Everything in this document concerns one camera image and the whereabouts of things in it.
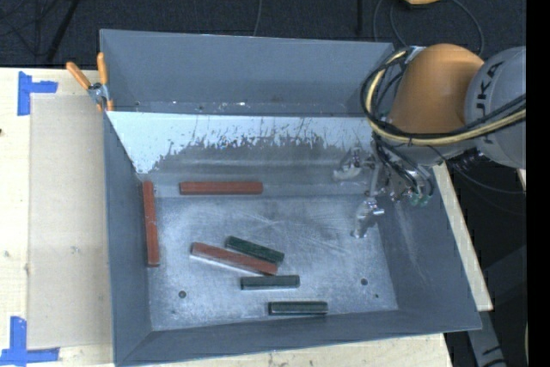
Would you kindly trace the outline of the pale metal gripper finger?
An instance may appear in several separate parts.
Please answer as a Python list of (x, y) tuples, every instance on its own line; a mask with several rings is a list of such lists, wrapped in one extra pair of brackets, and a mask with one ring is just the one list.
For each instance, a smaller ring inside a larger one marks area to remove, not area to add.
[(333, 171), (334, 180), (351, 180), (362, 173), (365, 163), (365, 153), (360, 147), (348, 150), (339, 166)]
[(363, 200), (356, 209), (355, 226), (351, 231), (353, 237), (366, 237), (368, 229), (376, 223), (385, 210), (379, 206), (376, 198)]

